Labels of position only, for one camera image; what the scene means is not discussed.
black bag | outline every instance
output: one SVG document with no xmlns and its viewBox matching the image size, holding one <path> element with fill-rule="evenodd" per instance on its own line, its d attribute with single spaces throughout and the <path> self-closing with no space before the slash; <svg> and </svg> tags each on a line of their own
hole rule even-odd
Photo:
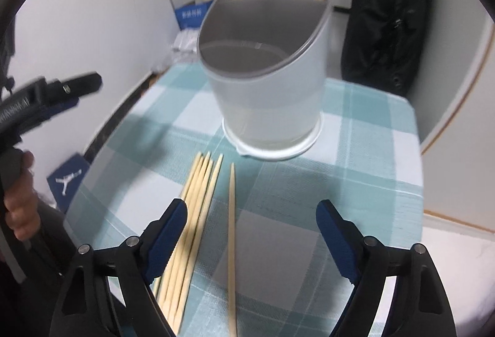
<svg viewBox="0 0 495 337">
<path fill-rule="evenodd" d="M 352 0 L 342 78 L 406 95 L 417 74 L 431 0 Z"/>
</svg>

human hand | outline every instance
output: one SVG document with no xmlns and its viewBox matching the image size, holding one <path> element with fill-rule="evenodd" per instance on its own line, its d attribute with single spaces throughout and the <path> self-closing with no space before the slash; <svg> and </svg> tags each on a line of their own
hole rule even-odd
<svg viewBox="0 0 495 337">
<path fill-rule="evenodd" d="M 5 192 L 3 197 L 3 202 L 8 210 L 5 221 L 20 241 L 33 237 L 41 226 L 38 215 L 38 195 L 33 190 L 33 175 L 29 171 L 33 163 L 33 153 L 25 152 L 22 157 L 21 176 Z"/>
</svg>

plaid tablecloth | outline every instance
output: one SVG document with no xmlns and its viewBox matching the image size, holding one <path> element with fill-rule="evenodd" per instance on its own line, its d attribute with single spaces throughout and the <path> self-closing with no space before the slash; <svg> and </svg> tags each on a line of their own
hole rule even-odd
<svg viewBox="0 0 495 337">
<path fill-rule="evenodd" d="M 228 335 L 227 200 L 236 164 L 239 336 L 328 336 L 351 293 L 328 253 L 315 208 L 330 199 L 364 235 L 409 248 L 421 239 L 422 170 L 416 121 L 403 98 L 328 79 L 323 131 L 283 162 L 240 157 L 197 64 L 170 69 L 98 154 L 66 217 L 76 244 L 119 245 L 177 197 L 197 151 L 225 155 L 181 336 Z M 390 298 L 391 289 L 385 289 Z M 372 335 L 386 320 L 381 306 Z"/>
</svg>

